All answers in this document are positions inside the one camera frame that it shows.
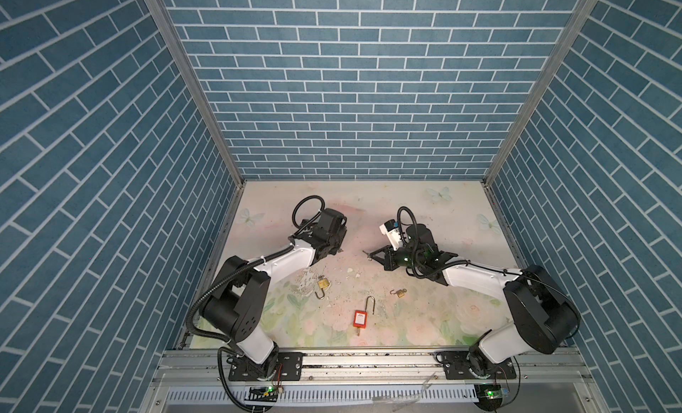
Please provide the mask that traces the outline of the red safety padlock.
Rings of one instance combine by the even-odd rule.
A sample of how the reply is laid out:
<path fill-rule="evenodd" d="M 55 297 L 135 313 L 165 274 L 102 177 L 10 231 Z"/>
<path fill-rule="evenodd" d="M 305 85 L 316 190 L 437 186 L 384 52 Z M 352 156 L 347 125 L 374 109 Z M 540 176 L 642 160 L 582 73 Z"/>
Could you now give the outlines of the red safety padlock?
<path fill-rule="evenodd" d="M 358 336 L 363 329 L 367 328 L 369 322 L 369 315 L 374 315 L 376 311 L 376 299 L 373 296 L 367 296 L 365 306 L 362 310 L 355 310 L 353 314 L 353 327 Z"/>

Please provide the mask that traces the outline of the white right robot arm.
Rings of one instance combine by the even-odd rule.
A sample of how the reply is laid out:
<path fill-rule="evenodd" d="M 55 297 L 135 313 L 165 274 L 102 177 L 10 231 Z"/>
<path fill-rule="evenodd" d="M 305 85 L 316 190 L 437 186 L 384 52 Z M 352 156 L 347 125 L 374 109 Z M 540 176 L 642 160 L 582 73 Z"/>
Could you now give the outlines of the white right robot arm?
<path fill-rule="evenodd" d="M 488 329 L 469 348 L 467 361 L 473 369 L 499 365 L 529 351 L 553 354 L 580 328 L 582 318 L 575 304 L 543 267 L 509 269 L 476 264 L 441 250 L 423 224 L 403 229 L 390 219 L 379 226 L 379 231 L 388 244 L 368 257 L 385 271 L 403 267 L 419 280 L 491 297 L 509 311 L 509 324 Z"/>

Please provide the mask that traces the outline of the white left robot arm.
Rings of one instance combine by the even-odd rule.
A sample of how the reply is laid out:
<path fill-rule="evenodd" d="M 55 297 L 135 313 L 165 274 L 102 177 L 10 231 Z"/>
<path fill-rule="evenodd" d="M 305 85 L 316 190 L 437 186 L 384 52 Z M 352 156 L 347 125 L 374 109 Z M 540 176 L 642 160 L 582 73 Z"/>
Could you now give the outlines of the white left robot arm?
<path fill-rule="evenodd" d="M 297 227 L 286 248 L 251 262 L 237 256 L 227 259 L 213 284 L 191 306 L 186 329 L 234 347 L 238 356 L 270 374 L 278 347 L 259 325 L 267 294 L 290 275 L 339 253 L 346 222 L 343 213 L 323 209 Z"/>

